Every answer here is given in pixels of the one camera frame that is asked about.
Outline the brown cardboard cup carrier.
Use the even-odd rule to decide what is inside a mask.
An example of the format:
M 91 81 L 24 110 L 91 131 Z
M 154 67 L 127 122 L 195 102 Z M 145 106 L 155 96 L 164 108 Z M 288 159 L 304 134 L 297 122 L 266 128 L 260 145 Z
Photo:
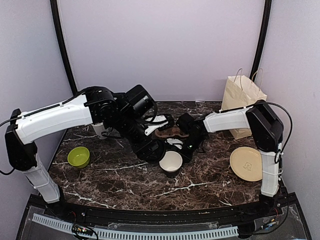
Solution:
M 167 138 L 187 138 L 189 134 L 184 133 L 180 128 L 176 125 L 174 125 L 171 128 L 165 129 L 165 130 L 159 130 L 156 129 L 154 132 L 155 136 L 161 139 L 167 139 Z

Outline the black paper coffee cup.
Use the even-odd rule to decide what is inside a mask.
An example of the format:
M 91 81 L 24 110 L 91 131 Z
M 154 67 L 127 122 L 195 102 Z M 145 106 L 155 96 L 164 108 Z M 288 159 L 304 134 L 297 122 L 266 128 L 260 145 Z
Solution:
M 159 161 L 159 166 L 169 179 L 174 179 L 180 172 L 183 164 L 182 156 L 176 151 L 167 151 Z

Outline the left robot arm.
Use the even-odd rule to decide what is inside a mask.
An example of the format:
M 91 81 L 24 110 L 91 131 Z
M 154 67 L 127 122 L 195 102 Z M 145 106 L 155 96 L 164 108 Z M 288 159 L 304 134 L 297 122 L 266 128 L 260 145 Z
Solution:
M 163 115 L 144 120 L 143 115 L 155 107 L 155 101 L 145 88 L 136 85 L 125 93 L 92 86 L 41 109 L 29 112 L 16 109 L 5 122 L 8 161 L 26 176 L 58 217 L 67 218 L 71 208 L 64 202 L 63 191 L 41 163 L 35 140 L 77 126 L 102 124 L 126 138 L 139 159 L 157 163 L 164 157 L 165 146 L 151 134 L 169 120 Z

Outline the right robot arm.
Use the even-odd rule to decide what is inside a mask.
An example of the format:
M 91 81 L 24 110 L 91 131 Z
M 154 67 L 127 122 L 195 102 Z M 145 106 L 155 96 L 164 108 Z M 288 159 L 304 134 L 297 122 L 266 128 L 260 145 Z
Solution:
M 279 189 L 283 151 L 287 141 L 283 140 L 284 124 L 271 108 L 272 102 L 259 100 L 254 104 L 227 110 L 219 110 L 199 118 L 188 113 L 181 115 L 176 125 L 188 134 L 179 153 L 185 163 L 192 160 L 209 133 L 234 129 L 249 129 L 262 157 L 261 194 L 274 197 Z

